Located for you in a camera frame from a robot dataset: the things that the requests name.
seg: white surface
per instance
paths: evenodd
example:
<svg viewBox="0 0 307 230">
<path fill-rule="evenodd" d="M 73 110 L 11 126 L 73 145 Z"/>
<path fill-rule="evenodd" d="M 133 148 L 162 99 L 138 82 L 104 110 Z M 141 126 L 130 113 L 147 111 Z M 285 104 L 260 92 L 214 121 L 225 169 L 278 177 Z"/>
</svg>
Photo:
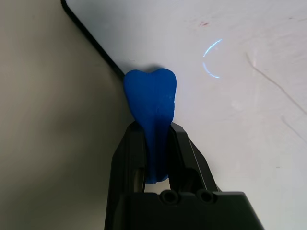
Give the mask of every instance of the white surface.
<svg viewBox="0 0 307 230">
<path fill-rule="evenodd" d="M 175 122 L 222 190 L 244 191 L 268 230 L 307 229 L 306 1 L 67 3 L 124 72 L 175 72 Z"/>
</svg>

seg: red mark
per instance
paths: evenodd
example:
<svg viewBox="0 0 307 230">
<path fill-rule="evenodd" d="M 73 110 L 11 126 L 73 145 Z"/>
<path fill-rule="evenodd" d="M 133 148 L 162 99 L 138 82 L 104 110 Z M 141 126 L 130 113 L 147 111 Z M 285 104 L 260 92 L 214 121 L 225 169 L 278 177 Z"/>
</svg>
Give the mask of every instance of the red mark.
<svg viewBox="0 0 307 230">
<path fill-rule="evenodd" d="M 207 25 L 209 25 L 209 23 L 201 22 L 201 23 L 199 24 L 199 26 L 207 26 Z"/>
</svg>

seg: screw hole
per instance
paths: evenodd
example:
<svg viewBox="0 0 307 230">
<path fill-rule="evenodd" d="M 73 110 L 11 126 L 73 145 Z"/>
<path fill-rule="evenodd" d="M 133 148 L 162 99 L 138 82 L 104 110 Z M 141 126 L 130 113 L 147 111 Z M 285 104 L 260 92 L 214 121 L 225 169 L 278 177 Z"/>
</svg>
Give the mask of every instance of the screw hole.
<svg viewBox="0 0 307 230">
<path fill-rule="evenodd" d="M 160 198 L 167 205 L 175 205 L 179 200 L 178 194 L 172 190 L 163 191 Z"/>
<path fill-rule="evenodd" d="M 210 202 L 212 197 L 211 197 L 211 194 L 209 193 L 206 193 L 206 192 L 203 192 L 201 194 L 201 199 L 204 201 L 204 202 Z"/>
<path fill-rule="evenodd" d="M 196 193 L 196 196 L 198 197 L 198 199 L 200 199 L 202 202 L 206 204 L 214 203 L 213 193 L 208 190 L 201 189 Z"/>
</svg>

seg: black edge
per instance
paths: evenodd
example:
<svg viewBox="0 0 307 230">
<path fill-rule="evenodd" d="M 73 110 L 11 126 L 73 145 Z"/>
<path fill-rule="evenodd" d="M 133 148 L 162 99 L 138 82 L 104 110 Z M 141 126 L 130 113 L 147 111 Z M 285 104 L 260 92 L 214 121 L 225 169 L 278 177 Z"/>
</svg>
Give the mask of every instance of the black edge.
<svg viewBox="0 0 307 230">
<path fill-rule="evenodd" d="M 100 44 L 94 39 L 91 33 L 85 28 L 82 22 L 76 17 L 76 15 L 71 11 L 65 0 L 61 0 L 62 7 L 71 20 L 76 24 L 76 26 L 81 30 L 85 37 L 90 41 L 102 58 L 107 62 L 107 64 L 113 69 L 113 71 L 120 77 L 124 79 L 125 74 L 121 69 L 115 64 L 115 62 L 110 58 L 106 51 L 100 46 Z"/>
</svg>

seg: blue rubber piece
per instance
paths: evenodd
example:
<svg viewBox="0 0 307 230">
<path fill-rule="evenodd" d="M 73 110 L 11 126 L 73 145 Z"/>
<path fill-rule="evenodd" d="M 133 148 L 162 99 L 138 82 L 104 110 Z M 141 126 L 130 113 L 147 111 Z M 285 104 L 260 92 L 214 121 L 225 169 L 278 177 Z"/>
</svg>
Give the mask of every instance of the blue rubber piece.
<svg viewBox="0 0 307 230">
<path fill-rule="evenodd" d="M 165 148 L 168 129 L 174 118 L 176 85 L 176 77 L 168 69 L 152 73 L 132 70 L 124 78 L 124 91 L 131 113 L 145 132 L 148 184 L 167 178 Z"/>
</svg>

